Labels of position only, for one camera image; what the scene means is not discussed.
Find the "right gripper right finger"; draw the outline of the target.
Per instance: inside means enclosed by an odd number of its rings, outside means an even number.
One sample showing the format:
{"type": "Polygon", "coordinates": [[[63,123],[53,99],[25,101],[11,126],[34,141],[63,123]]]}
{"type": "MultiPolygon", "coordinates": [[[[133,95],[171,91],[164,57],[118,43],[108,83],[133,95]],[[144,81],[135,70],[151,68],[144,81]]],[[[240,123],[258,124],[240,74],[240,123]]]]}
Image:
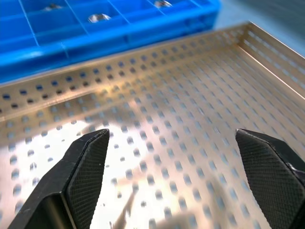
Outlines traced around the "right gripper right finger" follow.
{"type": "Polygon", "coordinates": [[[305,161],[284,141],[237,129],[249,187],[272,229],[305,229],[305,161]]]}

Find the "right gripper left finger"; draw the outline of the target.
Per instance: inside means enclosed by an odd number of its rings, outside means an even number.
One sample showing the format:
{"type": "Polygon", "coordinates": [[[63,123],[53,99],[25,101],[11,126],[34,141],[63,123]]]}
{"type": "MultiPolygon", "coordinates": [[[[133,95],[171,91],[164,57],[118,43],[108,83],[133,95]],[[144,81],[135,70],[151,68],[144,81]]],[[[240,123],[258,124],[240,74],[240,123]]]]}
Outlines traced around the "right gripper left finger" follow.
{"type": "Polygon", "coordinates": [[[110,131],[73,141],[38,182],[8,229],[90,229],[101,192],[110,131]]]}

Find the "blue compartment tray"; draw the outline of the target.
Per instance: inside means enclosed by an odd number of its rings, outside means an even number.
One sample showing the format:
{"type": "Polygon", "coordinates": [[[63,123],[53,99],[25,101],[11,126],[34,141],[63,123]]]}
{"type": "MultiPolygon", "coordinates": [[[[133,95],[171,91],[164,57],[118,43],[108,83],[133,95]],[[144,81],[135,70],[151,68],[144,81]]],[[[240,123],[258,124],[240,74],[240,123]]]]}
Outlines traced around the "blue compartment tray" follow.
{"type": "Polygon", "coordinates": [[[211,30],[220,0],[0,0],[0,83],[211,30]],[[44,11],[50,3],[62,9],[44,11]],[[90,23],[93,14],[108,21],[90,23]]]}

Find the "perforated metal tray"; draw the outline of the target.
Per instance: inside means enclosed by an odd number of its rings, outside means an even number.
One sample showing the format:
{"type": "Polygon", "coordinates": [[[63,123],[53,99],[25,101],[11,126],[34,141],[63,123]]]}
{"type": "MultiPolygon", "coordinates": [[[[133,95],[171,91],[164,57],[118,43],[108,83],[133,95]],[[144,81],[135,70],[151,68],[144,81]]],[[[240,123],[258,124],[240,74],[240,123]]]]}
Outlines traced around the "perforated metal tray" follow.
{"type": "Polygon", "coordinates": [[[235,140],[305,160],[305,57],[253,23],[0,85],[0,229],[84,134],[110,131],[91,229],[270,229],[235,140]]]}

